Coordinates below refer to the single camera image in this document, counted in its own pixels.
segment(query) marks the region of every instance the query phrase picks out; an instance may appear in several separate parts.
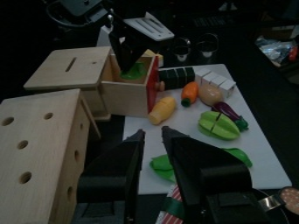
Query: wooden box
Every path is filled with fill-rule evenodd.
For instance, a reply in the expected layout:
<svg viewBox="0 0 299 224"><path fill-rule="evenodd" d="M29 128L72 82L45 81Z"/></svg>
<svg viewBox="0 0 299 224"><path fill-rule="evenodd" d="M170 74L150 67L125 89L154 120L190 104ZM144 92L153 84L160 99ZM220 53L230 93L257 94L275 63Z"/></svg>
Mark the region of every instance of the wooden box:
<svg viewBox="0 0 299 224"><path fill-rule="evenodd" d="M137 80L120 78L114 55L109 55L100 75L100 95L113 115L146 117L154 105L157 57L141 57L146 74Z"/></svg>
<svg viewBox="0 0 299 224"><path fill-rule="evenodd" d="M94 120L105 121L109 113L98 94L98 80L110 47L62 49L48 58L24 84L34 93L80 88Z"/></svg>
<svg viewBox="0 0 299 224"><path fill-rule="evenodd" d="M98 139L78 89L2 101L1 223L70 223L89 134Z"/></svg>

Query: white tray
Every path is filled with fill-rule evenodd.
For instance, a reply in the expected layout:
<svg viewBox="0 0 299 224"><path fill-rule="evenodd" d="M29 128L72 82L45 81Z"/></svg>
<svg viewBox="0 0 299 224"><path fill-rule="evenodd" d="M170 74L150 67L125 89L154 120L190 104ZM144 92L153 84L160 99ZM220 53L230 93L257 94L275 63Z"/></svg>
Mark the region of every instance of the white tray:
<svg viewBox="0 0 299 224"><path fill-rule="evenodd" d="M229 71L224 65L194 66L208 68L216 74L230 79ZM193 139L202 141L220 148L240 148L252 161L249 169L252 186L256 189L279 189L291 185L291 181L285 175L285 171L277 161L276 155L265 139L264 133L258 128L254 117L250 114L248 105L234 87L232 96L225 103L233 108L238 115L242 115L248 122L248 130L240 133L238 139L224 141L209 136L204 136L197 130L197 121L201 112L210 110L200 100L197 100L189 108L184 108L180 104L181 90L166 90L157 94L156 100L170 95L176 99L176 110L172 117L158 126L153 126L145 118L125 117L124 139L136 133L138 129L145 132L144 138L144 161L142 170L140 172L138 194L168 193L170 182L158 178L149 167L150 158L165 154L161 127L169 126L172 129L189 135Z"/></svg>

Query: purple toy vegetable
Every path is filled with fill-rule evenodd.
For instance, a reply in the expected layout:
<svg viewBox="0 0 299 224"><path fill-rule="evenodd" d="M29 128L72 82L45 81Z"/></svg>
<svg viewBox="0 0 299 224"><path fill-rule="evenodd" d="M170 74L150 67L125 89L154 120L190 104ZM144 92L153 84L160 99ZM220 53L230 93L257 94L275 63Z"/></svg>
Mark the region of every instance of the purple toy vegetable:
<svg viewBox="0 0 299 224"><path fill-rule="evenodd" d="M248 129L248 122L244 120L241 115L237 115L237 113L233 111L230 106L224 101L216 102L212 105L210 110L217 111L222 115L225 115L229 118L229 120L237 125L237 129L240 131Z"/></svg>

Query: yellow toy food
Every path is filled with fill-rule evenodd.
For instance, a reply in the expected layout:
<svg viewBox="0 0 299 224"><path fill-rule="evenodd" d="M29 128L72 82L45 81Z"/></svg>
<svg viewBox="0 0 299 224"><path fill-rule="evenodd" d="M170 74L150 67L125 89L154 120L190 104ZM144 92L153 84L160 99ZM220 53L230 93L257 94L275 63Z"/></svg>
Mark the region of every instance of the yellow toy food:
<svg viewBox="0 0 299 224"><path fill-rule="evenodd" d="M176 101L170 96L164 97L154 105L148 120L150 124L157 125L161 121L166 120L173 113Z"/></svg>

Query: toy carrot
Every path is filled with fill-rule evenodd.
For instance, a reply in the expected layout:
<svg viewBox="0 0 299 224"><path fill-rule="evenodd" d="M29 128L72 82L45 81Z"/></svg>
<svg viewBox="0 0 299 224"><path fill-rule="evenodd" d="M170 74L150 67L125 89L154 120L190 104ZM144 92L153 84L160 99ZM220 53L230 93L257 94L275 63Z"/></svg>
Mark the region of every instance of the toy carrot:
<svg viewBox="0 0 299 224"><path fill-rule="evenodd" d="M198 84L196 81L190 81L181 89L181 105L189 107L197 98Z"/></svg>

